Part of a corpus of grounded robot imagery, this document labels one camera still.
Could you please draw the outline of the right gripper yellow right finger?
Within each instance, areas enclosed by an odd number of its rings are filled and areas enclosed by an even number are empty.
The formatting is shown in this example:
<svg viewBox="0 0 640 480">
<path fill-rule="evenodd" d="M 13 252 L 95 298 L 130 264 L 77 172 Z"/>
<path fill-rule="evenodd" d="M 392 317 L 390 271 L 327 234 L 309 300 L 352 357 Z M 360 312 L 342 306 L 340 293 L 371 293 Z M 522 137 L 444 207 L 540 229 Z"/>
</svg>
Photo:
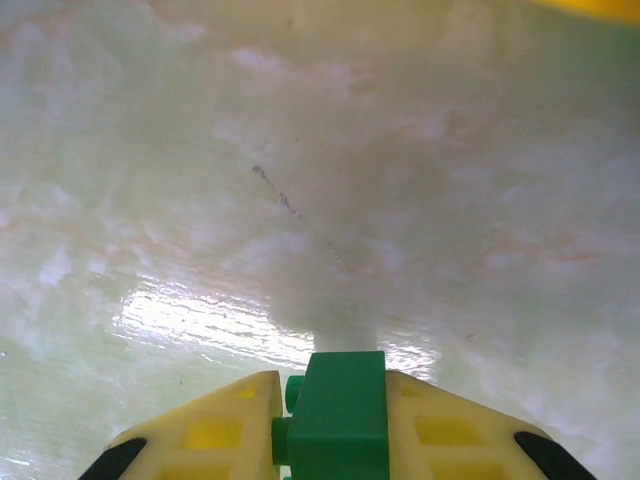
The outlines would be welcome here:
<svg viewBox="0 0 640 480">
<path fill-rule="evenodd" d="M 392 479 L 594 475 L 542 429 L 399 371 L 386 373 Z"/>
</svg>

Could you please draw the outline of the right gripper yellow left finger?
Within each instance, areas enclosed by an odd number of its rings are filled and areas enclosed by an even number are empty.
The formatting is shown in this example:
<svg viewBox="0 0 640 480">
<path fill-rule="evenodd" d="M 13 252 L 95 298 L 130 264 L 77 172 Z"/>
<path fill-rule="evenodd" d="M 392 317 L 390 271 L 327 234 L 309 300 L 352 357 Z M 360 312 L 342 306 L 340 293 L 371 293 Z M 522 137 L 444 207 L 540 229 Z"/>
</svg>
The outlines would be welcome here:
<svg viewBox="0 0 640 480">
<path fill-rule="evenodd" d="M 278 479 L 272 420 L 280 376 L 258 372 L 137 424 L 116 436 L 86 479 Z"/>
</svg>

